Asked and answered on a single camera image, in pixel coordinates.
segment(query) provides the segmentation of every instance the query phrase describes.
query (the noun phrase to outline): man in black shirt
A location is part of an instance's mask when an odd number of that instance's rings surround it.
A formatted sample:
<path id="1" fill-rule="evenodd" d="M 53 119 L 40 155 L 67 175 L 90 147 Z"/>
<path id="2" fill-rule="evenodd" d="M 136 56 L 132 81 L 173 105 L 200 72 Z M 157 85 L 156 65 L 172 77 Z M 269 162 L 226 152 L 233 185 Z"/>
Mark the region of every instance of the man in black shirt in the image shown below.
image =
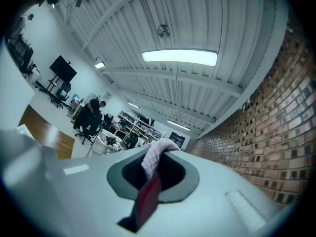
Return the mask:
<path id="1" fill-rule="evenodd" d="M 99 101 L 98 99 L 92 99 L 89 103 L 87 103 L 81 112 L 79 113 L 75 124 L 74 129 L 80 129 L 80 126 L 83 125 L 83 123 L 86 121 L 89 112 L 94 113 L 94 111 L 100 109 L 100 107 L 105 107 L 106 103 L 105 101 Z"/>

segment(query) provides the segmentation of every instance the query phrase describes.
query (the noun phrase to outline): round ceiling fixture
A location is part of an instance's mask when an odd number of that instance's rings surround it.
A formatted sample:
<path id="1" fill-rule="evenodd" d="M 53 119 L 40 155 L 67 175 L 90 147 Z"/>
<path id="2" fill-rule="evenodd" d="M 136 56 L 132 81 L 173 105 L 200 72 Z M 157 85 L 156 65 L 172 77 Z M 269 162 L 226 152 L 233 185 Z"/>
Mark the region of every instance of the round ceiling fixture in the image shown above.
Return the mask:
<path id="1" fill-rule="evenodd" d="M 167 25 L 159 25 L 157 28 L 157 34 L 160 38 L 165 39 L 170 36 L 170 29 Z"/>

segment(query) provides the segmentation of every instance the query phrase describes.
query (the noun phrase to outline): picture on wall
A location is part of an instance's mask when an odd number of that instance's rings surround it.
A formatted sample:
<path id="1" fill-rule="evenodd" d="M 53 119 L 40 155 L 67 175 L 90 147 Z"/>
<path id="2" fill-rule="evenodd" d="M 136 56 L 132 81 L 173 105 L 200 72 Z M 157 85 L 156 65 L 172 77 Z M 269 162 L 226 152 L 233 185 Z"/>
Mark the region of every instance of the picture on wall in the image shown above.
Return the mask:
<path id="1" fill-rule="evenodd" d="M 110 92 L 105 92 L 105 94 L 102 96 L 102 100 L 108 101 L 112 97 L 112 94 Z"/>

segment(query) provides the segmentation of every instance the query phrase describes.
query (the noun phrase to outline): brick wall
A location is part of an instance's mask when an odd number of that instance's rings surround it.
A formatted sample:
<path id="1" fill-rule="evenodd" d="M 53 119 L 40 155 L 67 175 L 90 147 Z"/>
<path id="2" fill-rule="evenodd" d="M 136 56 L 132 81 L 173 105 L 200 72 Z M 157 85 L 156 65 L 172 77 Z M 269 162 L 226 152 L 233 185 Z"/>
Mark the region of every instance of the brick wall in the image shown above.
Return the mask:
<path id="1" fill-rule="evenodd" d="M 314 52 L 291 15 L 272 68 L 237 111 L 191 153 L 229 166 L 280 208 L 305 190 L 316 162 Z"/>

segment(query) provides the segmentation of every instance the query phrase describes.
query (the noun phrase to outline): table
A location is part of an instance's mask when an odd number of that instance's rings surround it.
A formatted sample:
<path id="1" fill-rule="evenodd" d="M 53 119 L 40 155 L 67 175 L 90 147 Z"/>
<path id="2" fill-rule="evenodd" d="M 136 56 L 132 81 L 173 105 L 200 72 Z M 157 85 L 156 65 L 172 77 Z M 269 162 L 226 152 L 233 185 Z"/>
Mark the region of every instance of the table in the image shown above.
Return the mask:
<path id="1" fill-rule="evenodd" d="M 76 113 L 77 113 L 77 111 L 79 110 L 80 106 L 81 106 L 81 107 L 84 107 L 84 103 L 80 103 L 80 100 L 75 100 L 75 99 L 74 99 L 74 104 L 77 105 L 77 107 L 76 107 L 76 109 L 75 109 L 75 112 L 74 112 L 72 115 L 67 114 L 67 116 L 69 116 L 69 117 L 71 117 L 71 118 L 73 118 L 73 117 L 76 115 Z"/>

